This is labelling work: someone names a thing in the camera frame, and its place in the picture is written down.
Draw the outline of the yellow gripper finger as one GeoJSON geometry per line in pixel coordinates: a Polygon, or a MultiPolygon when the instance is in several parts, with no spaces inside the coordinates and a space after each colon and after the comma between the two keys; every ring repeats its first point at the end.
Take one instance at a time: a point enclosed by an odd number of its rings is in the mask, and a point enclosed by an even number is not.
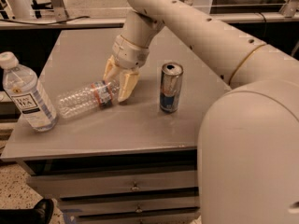
{"type": "Polygon", "coordinates": [[[105,72],[103,75],[104,81],[110,81],[117,77],[120,73],[120,68],[116,65],[114,56],[111,55],[110,58],[107,60],[105,72]]]}
{"type": "Polygon", "coordinates": [[[124,102],[131,96],[138,80],[139,80],[138,68],[119,69],[120,89],[119,89],[118,101],[120,103],[124,102]]]}

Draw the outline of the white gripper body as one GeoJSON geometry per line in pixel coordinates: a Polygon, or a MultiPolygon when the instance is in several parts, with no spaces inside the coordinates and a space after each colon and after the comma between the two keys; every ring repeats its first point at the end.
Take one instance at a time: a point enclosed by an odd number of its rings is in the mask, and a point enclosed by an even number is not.
{"type": "Polygon", "coordinates": [[[145,64],[150,50],[140,48],[118,35],[112,46],[112,54],[116,65],[123,69],[133,69],[145,64]]]}

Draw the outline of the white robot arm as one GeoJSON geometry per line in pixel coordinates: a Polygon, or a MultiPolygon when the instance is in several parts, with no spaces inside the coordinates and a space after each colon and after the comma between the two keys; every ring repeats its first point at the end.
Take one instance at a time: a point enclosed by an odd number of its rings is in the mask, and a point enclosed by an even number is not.
{"type": "Polygon", "coordinates": [[[299,224],[299,62],[183,0],[127,1],[105,71],[120,78],[120,101],[162,27],[230,88],[198,134],[202,224],[299,224]]]}

